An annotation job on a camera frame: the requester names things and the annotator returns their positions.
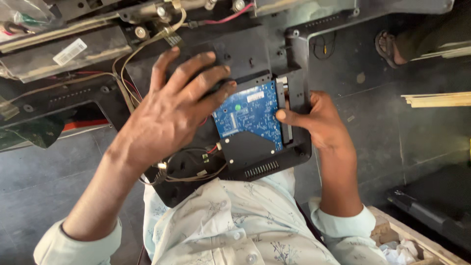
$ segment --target shirt sleeve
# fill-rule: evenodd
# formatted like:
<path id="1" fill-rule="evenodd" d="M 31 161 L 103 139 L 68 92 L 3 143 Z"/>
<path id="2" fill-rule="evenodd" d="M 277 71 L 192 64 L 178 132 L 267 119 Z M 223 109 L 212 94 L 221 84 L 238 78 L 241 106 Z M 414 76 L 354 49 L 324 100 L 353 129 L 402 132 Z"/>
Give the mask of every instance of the shirt sleeve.
<path id="1" fill-rule="evenodd" d="M 109 265 L 110 256 L 121 243 L 121 221 L 117 219 L 114 230 L 97 241 L 83 242 L 73 240 L 62 230 L 65 219 L 55 223 L 39 241 L 34 249 L 34 261 L 38 265 Z"/>
<path id="2" fill-rule="evenodd" d="M 338 217 L 324 213 L 320 198 L 311 198 L 311 220 L 324 237 L 324 243 L 342 265 L 388 264 L 382 251 L 370 238 L 376 219 L 363 206 L 356 216 Z"/>

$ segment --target gray tiled floor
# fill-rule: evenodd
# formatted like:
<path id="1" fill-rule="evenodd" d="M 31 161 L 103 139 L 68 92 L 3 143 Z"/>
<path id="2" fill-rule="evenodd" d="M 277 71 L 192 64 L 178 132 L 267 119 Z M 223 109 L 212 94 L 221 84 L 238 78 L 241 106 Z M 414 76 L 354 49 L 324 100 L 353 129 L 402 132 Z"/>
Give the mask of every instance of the gray tiled floor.
<path id="1" fill-rule="evenodd" d="M 65 218 L 95 173 L 113 128 L 58 140 L 49 149 L 31 146 L 0 153 L 0 263 L 33 264 L 32 252 L 46 230 Z M 137 262 L 142 248 L 144 187 L 136 183 L 119 217 L 122 244 L 113 264 Z"/>
<path id="2" fill-rule="evenodd" d="M 358 153 L 360 196 L 367 205 L 387 203 L 384 192 L 441 167 L 469 160 L 471 109 L 412 109 L 401 94 L 469 89 L 468 58 L 427 60 L 392 71 L 374 50 L 387 18 L 338 31 L 330 60 L 315 61 L 310 87 L 332 94 Z M 358 82 L 358 74 L 365 75 Z M 0 153 L 0 263 L 32 264 L 44 232 L 67 216 L 115 137 L 104 128 L 59 140 L 49 149 L 27 147 Z M 295 198 L 319 195 L 318 156 L 295 168 Z M 142 247 L 144 187 L 136 183 L 119 216 L 122 244 L 114 265 L 133 264 Z"/>

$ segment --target sandal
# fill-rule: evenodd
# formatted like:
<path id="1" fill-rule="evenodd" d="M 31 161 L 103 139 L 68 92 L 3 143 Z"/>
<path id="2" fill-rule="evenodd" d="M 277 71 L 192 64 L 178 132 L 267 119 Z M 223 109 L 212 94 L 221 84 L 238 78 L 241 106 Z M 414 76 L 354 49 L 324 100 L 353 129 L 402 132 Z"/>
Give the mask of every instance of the sandal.
<path id="1" fill-rule="evenodd" d="M 374 45 L 376 47 L 376 51 L 386 60 L 386 62 L 388 62 L 389 66 L 397 69 L 399 68 L 399 65 L 394 62 L 394 39 L 393 35 L 383 30 L 376 36 Z M 381 46 L 386 47 L 386 51 L 383 51 Z"/>

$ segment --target wooden crate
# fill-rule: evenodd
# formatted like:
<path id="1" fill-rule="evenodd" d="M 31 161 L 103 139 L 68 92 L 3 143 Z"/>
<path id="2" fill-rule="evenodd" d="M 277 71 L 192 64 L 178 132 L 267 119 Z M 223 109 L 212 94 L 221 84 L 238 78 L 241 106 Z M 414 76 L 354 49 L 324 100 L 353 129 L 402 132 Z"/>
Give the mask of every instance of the wooden crate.
<path id="1" fill-rule="evenodd" d="M 414 242 L 421 261 L 414 262 L 411 265 L 470 265 L 390 215 L 373 206 L 369 206 L 368 209 L 376 218 L 376 226 L 371 232 L 371 238 L 377 246 L 391 241 L 400 241 L 401 239 Z"/>

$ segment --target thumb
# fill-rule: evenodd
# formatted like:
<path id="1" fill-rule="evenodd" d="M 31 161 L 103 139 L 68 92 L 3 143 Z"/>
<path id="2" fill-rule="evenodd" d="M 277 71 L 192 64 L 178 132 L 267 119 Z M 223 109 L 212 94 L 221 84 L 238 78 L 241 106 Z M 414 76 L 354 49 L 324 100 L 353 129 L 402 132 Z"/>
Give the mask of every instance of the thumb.
<path id="1" fill-rule="evenodd" d="M 308 129 L 312 122 L 312 118 L 309 115 L 298 114 L 287 109 L 278 110 L 276 112 L 276 118 L 282 123 L 305 129 Z"/>

